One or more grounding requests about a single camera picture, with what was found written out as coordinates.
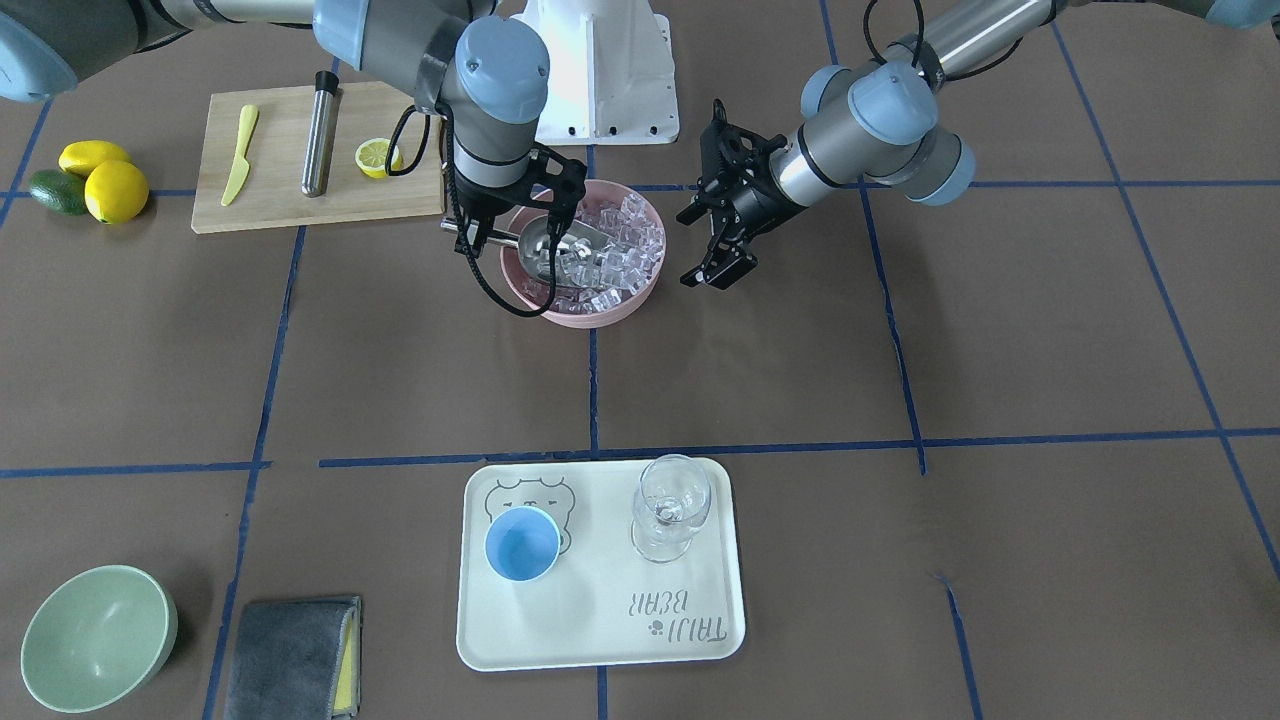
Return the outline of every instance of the pink bowl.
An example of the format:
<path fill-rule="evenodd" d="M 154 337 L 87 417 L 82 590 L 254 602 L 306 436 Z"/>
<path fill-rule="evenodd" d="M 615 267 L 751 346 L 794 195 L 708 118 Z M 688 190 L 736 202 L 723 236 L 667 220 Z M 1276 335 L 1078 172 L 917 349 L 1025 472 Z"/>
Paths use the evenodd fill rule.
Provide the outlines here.
<path fill-rule="evenodd" d="M 543 191 L 541 193 L 538 195 L 538 199 L 544 197 L 550 191 Z M 613 205 L 622 205 L 622 200 L 626 199 L 626 196 L 632 192 L 636 191 L 631 190 L 625 184 L 618 184 L 616 182 L 609 182 L 609 181 L 589 179 L 586 181 L 586 197 L 582 199 L 582 206 L 590 208 L 593 210 L 599 210 L 599 208 L 605 202 L 611 202 Z M 545 214 L 547 214 L 545 210 L 539 210 L 536 208 L 524 208 L 518 213 L 516 213 L 516 215 L 511 219 L 511 224 L 507 227 L 507 229 L 516 234 L 520 234 L 520 231 L 525 229 L 525 225 L 527 225 L 534 218 Z M 646 218 L 653 220 L 653 223 L 657 224 L 659 229 L 663 231 L 662 246 L 666 250 L 667 232 L 662 224 L 662 218 L 658 217 L 658 209 L 654 208 L 652 202 L 649 202 L 649 199 L 645 199 L 644 201 L 644 214 Z M 666 252 L 663 254 L 663 259 L 666 259 Z M 516 255 L 516 250 L 512 247 L 503 247 L 502 252 L 499 254 L 499 261 L 502 264 L 502 277 L 503 279 L 507 281 L 507 287 L 509 287 L 512 292 L 515 292 L 520 297 L 520 300 L 530 309 L 538 307 L 539 304 L 527 295 L 525 295 L 522 290 L 525 281 L 529 279 L 529 273 L 526 273 L 525 268 L 521 266 L 520 258 Z M 612 325 L 613 323 L 617 323 L 622 318 L 626 318 L 627 315 L 635 313 L 640 307 L 640 305 L 644 304 L 645 299 L 649 297 L 649 293 L 653 292 L 653 286 L 658 283 L 658 273 L 662 272 L 662 263 L 663 260 L 658 260 L 658 264 L 654 265 L 653 268 L 653 274 L 649 278 L 649 283 L 645 284 L 639 293 L 636 293 L 632 297 L 628 297 L 627 300 L 623 300 L 618 305 L 609 307 L 603 313 L 591 313 L 588 315 L 571 315 L 567 313 L 557 313 L 554 310 L 548 310 L 547 313 L 543 314 L 543 316 L 556 323 L 557 325 L 564 325 L 566 328 L 603 328 L 604 325 Z"/>

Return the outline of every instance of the robotic arm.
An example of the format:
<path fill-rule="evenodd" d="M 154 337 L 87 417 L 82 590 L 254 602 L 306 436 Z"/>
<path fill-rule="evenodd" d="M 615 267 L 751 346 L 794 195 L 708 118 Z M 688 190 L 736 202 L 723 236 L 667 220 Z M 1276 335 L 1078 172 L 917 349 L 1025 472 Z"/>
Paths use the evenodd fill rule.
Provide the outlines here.
<path fill-rule="evenodd" d="M 790 136 L 765 138 L 732 126 L 717 100 L 700 138 L 698 193 L 676 218 L 690 225 L 710 214 L 712 240 L 703 261 L 681 282 L 730 287 L 756 266 L 756 236 L 860 176 L 923 205 L 959 197 L 977 164 L 965 142 L 938 124 L 934 94 L 993 67 L 979 65 L 1069 5 L 1089 1 L 965 0 L 861 67 L 829 65 L 814 73 L 800 99 L 805 123 Z M 1239 28 L 1280 13 L 1280 0 L 1156 1 Z"/>
<path fill-rule="evenodd" d="M 534 138 L 550 58 L 530 27 L 493 14 L 498 1 L 0 0 L 0 96 L 45 101 L 133 53 L 220 23 L 310 24 L 325 50 L 410 95 L 412 109 L 449 119 L 454 249 L 480 278 L 475 259 L 495 217 L 545 209 L 554 243 L 586 191 L 586 167 Z M 534 200 L 536 186 L 552 199 Z"/>

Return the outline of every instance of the gray towel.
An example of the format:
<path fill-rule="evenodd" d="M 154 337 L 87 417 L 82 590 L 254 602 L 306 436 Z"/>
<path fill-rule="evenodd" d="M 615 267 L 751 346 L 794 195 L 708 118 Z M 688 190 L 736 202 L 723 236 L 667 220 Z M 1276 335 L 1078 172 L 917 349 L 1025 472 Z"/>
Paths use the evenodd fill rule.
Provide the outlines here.
<path fill-rule="evenodd" d="M 330 720 L 347 623 L 360 615 L 358 597 L 248 603 L 225 720 Z"/>

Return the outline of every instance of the cartoon bear drawing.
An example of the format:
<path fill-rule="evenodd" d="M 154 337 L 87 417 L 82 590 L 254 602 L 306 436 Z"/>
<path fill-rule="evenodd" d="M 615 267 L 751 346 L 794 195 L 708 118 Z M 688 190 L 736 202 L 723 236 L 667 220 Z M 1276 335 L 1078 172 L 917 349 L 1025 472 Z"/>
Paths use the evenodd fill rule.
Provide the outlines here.
<path fill-rule="evenodd" d="M 556 519 L 561 530 L 561 555 L 568 550 L 573 542 L 568 532 L 568 516 L 573 511 L 577 498 L 573 488 L 564 484 L 564 478 L 548 483 L 541 478 L 507 479 L 499 478 L 493 489 L 484 498 L 484 511 L 489 515 L 489 521 L 506 510 L 517 505 L 530 505 L 545 511 Z"/>

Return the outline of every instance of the green bowl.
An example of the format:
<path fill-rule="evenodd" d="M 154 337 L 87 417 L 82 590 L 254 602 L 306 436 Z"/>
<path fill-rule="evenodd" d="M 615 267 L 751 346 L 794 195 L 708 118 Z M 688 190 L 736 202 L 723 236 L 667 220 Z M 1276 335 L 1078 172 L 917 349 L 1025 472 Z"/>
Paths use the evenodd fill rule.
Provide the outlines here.
<path fill-rule="evenodd" d="M 173 598 L 137 568 L 76 575 L 40 606 L 22 638 L 22 680 L 58 712 L 111 705 L 150 680 L 178 633 Z"/>

